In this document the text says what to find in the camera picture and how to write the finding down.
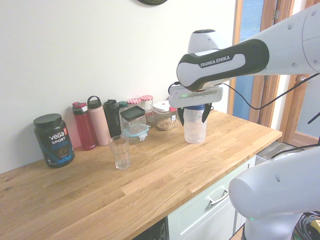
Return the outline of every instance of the white lid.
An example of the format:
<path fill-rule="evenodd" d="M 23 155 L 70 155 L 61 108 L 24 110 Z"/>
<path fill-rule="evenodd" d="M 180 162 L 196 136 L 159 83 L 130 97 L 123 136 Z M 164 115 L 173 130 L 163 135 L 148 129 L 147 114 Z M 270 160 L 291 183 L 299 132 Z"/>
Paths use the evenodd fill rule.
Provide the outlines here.
<path fill-rule="evenodd" d="M 169 100 L 161 101 L 154 104 L 153 110 L 156 110 L 157 112 L 169 112 L 170 110 Z"/>

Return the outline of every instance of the jar of chickpeas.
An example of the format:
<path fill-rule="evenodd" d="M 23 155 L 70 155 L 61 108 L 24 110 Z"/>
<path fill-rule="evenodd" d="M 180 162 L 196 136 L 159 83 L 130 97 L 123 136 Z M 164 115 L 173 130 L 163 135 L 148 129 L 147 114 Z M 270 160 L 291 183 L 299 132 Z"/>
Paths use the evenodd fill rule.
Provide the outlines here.
<path fill-rule="evenodd" d="M 168 131 L 179 126 L 178 111 L 170 106 L 168 100 L 154 104 L 153 111 L 157 129 Z"/>

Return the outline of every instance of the black cable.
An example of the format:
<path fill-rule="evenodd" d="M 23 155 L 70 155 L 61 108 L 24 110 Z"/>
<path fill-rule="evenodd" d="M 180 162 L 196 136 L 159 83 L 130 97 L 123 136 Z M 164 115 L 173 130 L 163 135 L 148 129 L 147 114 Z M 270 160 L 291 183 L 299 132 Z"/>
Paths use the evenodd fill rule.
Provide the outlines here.
<path fill-rule="evenodd" d="M 316 120 L 320 116 L 320 112 L 315 115 L 310 121 L 308 121 L 308 124 L 312 123 L 314 120 Z"/>
<path fill-rule="evenodd" d="M 170 95 L 170 88 L 173 86 L 173 85 L 179 85 L 180 82 L 179 81 L 175 81 L 174 83 L 172 83 L 169 88 L 168 88 L 168 94 Z"/>
<path fill-rule="evenodd" d="M 319 144 L 311 144 L 311 145 L 305 145 L 305 146 L 299 146 L 299 147 L 295 147 L 295 148 L 292 148 L 292 149 L 288 149 L 288 150 L 283 150 L 283 151 L 280 151 L 278 152 L 277 154 L 273 155 L 271 157 L 271 159 L 275 158 L 276 156 L 278 155 L 281 155 L 281 154 L 284 154 L 284 153 L 287 153 L 287 152 L 291 152 L 291 151 L 294 151 L 294 150 L 299 150 L 299 149 L 306 149 L 306 148 L 312 148 L 312 147 L 318 147 Z"/>
<path fill-rule="evenodd" d="M 298 223 L 295 225 L 293 230 L 293 239 L 294 240 L 316 240 L 319 239 L 319 233 L 317 231 L 313 231 L 313 227 L 311 227 L 311 223 L 314 220 L 320 220 L 320 212 L 305 212 L 302 214 Z"/>
<path fill-rule="evenodd" d="M 281 95 L 277 96 L 275 99 L 273 99 L 272 101 L 268 102 L 267 104 L 261 106 L 261 107 L 254 107 L 254 106 L 251 106 L 250 103 L 245 99 L 244 96 L 241 95 L 241 93 L 239 93 L 237 90 L 235 90 L 232 86 L 229 86 L 228 84 L 225 84 L 226 86 L 228 86 L 229 88 L 231 88 L 233 91 L 235 91 L 237 94 L 240 95 L 240 97 L 242 97 L 242 99 L 245 101 L 246 104 L 248 104 L 250 106 L 250 108 L 252 109 L 255 109 L 255 110 L 261 110 L 263 108 L 265 108 L 266 106 L 272 104 L 274 101 L 276 101 L 277 99 L 281 98 L 282 96 L 286 95 L 287 93 L 291 92 L 293 89 L 299 87 L 301 84 L 304 84 L 305 82 L 309 81 L 310 79 L 318 76 L 320 73 L 316 73 L 306 79 L 304 79 L 303 81 L 299 82 L 297 85 L 293 86 L 292 88 L 290 88 L 289 90 L 285 91 L 284 93 L 282 93 Z"/>

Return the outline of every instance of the plastic cup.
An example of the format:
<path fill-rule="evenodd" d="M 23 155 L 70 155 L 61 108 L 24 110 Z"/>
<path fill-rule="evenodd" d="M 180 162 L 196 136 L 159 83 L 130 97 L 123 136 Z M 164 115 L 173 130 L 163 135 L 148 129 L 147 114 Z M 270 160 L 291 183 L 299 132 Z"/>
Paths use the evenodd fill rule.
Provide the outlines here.
<path fill-rule="evenodd" d="M 114 155 L 115 167 L 120 170 L 130 166 L 129 139 L 126 136 L 114 136 L 109 140 Z"/>

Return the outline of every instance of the drawer handle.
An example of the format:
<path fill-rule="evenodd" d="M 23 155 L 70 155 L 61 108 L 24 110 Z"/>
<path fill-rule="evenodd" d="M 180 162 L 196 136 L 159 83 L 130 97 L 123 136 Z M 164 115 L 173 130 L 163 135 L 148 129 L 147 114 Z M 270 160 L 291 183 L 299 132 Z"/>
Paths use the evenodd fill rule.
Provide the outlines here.
<path fill-rule="evenodd" d="M 227 189 L 225 189 L 223 191 L 222 197 L 220 197 L 218 200 L 214 201 L 211 199 L 211 197 L 208 197 L 208 199 L 210 200 L 210 205 L 213 206 L 213 205 L 220 203 L 222 200 L 224 200 L 228 196 L 229 196 L 229 191 Z"/>

